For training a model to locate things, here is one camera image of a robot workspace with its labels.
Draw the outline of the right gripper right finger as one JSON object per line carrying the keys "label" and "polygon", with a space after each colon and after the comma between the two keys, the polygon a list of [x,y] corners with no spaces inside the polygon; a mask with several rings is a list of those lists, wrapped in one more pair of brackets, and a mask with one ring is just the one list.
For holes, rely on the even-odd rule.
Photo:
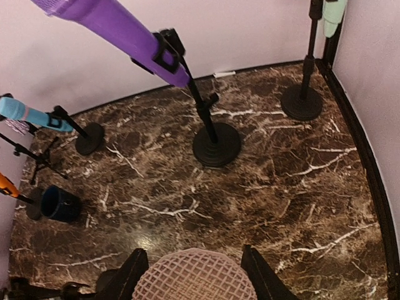
{"label": "right gripper right finger", "polygon": [[278,278],[259,251],[251,245],[243,247],[241,267],[247,272],[257,299],[298,300],[285,284]]}

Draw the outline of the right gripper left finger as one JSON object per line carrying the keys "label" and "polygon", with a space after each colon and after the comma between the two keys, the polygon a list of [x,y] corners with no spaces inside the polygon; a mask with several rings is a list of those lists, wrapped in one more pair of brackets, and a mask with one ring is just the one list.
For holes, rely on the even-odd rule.
{"label": "right gripper left finger", "polygon": [[130,300],[141,276],[149,269],[145,250],[135,249],[119,269],[110,269],[100,274],[96,281],[95,299]]}

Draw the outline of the pale pink microphone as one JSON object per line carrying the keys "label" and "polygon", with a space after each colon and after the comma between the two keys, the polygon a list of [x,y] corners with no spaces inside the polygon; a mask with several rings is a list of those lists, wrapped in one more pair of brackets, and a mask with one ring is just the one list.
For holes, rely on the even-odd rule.
{"label": "pale pink microphone", "polygon": [[140,277],[133,299],[256,299],[245,270],[225,254],[191,248],[163,256]]}

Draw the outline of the purple microphone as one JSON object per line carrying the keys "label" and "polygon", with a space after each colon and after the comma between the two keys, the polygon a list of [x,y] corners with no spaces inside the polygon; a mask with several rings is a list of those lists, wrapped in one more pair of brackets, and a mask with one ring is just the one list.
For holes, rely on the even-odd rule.
{"label": "purple microphone", "polygon": [[119,1],[34,1],[46,14],[78,23],[126,53],[168,84],[183,88],[189,75],[178,52],[158,32],[152,33]]}

